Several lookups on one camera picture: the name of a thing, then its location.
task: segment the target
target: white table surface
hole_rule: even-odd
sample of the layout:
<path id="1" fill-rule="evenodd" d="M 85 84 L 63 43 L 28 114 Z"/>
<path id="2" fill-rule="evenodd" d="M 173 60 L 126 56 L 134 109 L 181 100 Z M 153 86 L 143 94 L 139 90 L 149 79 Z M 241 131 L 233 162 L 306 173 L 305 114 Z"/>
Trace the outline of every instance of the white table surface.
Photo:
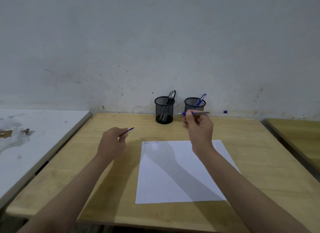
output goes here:
<path id="1" fill-rule="evenodd" d="M 0 208 L 85 122 L 88 111 L 0 109 L 0 118 L 29 128 L 30 140 L 0 153 Z"/>

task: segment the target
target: mesh pencil cup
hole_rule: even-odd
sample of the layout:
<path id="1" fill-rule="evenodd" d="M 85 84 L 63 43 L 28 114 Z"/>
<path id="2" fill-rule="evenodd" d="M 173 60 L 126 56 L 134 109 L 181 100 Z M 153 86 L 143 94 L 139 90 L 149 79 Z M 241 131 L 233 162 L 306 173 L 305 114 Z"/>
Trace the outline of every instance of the mesh pencil cup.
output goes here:
<path id="1" fill-rule="evenodd" d="M 184 111 L 187 111 L 187 110 L 203 110 L 205 105 L 206 105 L 206 102 L 204 100 L 202 100 L 200 105 L 197 106 L 199 100 L 200 100 L 200 98 L 196 98 L 196 97 L 186 98 L 184 100 L 184 103 L 185 103 Z"/>
<path id="2" fill-rule="evenodd" d="M 173 121 L 175 100 L 167 105 L 168 99 L 168 96 L 160 96 L 154 100 L 155 121 L 160 124 L 169 124 Z"/>

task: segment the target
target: sheet of paper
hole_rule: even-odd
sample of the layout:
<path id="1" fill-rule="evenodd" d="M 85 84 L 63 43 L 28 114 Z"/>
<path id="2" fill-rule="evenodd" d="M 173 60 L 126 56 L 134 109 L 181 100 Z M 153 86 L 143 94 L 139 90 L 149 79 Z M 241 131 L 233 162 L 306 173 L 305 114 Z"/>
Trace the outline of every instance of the sheet of paper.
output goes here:
<path id="1" fill-rule="evenodd" d="M 238 170 L 221 140 L 212 144 Z M 190 141 L 142 142 L 136 203 L 219 200 L 226 198 L 193 153 Z"/>

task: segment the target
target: white wall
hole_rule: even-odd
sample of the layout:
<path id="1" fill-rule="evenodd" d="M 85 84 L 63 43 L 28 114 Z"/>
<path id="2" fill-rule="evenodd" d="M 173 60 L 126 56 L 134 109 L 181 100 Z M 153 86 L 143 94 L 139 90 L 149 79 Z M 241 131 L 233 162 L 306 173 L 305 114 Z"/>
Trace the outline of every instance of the white wall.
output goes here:
<path id="1" fill-rule="evenodd" d="M 0 0 L 0 108 L 320 120 L 319 0 Z"/>

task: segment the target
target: hand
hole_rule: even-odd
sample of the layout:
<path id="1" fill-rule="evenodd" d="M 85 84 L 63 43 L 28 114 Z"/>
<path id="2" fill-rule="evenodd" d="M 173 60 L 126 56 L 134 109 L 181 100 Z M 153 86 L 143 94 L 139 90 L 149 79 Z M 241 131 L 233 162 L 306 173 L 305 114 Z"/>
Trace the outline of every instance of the hand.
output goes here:
<path id="1" fill-rule="evenodd" d="M 119 156 L 126 147 L 125 139 L 128 133 L 124 132 L 127 130 L 128 128 L 113 127 L 105 131 L 98 146 L 97 156 L 110 162 Z"/>
<path id="2" fill-rule="evenodd" d="M 199 157 L 201 153 L 213 149 L 212 131 L 214 124 L 207 115 L 193 116 L 192 111 L 188 110 L 184 121 L 184 127 L 188 129 L 192 150 Z"/>

